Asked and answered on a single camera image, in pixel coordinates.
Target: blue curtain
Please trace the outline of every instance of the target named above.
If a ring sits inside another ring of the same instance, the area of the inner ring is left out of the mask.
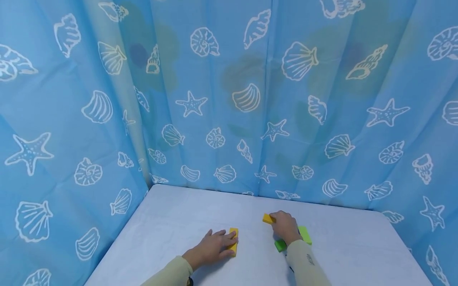
[[[82,285],[151,183],[380,211],[458,283],[458,2],[0,11],[1,284]]]

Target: wooden block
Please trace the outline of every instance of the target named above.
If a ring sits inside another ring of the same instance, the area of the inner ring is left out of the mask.
[[[285,251],[288,247],[284,240],[279,239],[275,242],[275,247],[277,248],[278,252]]]
[[[231,227],[229,229],[229,233],[231,233],[231,232],[235,232],[234,238],[239,237],[239,229],[238,228]],[[234,251],[234,255],[232,255],[233,257],[235,257],[237,255],[237,244],[238,243],[234,243],[234,244],[232,244],[231,246],[228,247],[228,249]]]
[[[268,214],[264,214],[262,221],[268,224],[273,224],[275,222],[275,219]]]
[[[312,245],[312,239],[307,231],[307,228],[304,226],[299,226],[299,233],[302,236],[302,240],[305,241],[307,244]]]

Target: white table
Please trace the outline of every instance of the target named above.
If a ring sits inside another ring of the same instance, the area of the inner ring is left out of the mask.
[[[237,256],[199,269],[197,286],[295,285],[262,215],[291,213],[307,227],[312,249],[334,286],[431,286],[380,213],[207,190],[154,185],[86,286],[138,286],[204,234],[239,229]]]

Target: hand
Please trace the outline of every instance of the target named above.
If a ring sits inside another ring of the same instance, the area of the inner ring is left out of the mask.
[[[191,265],[193,271],[203,265],[216,263],[234,254],[232,250],[228,250],[226,247],[238,242],[238,237],[234,238],[235,232],[226,235],[224,235],[225,230],[214,234],[212,232],[210,229],[198,245],[182,255]]]
[[[273,233],[283,239],[287,246],[293,241],[302,239],[297,230],[296,219],[289,213],[280,210],[271,213],[270,216],[275,219],[275,222],[272,224]]]

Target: beige sleeve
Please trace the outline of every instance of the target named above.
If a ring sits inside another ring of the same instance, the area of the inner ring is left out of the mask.
[[[288,246],[286,260],[294,270],[297,286],[331,286],[310,246],[296,240]]]
[[[141,286],[186,286],[191,274],[192,268],[186,259],[177,256]]]

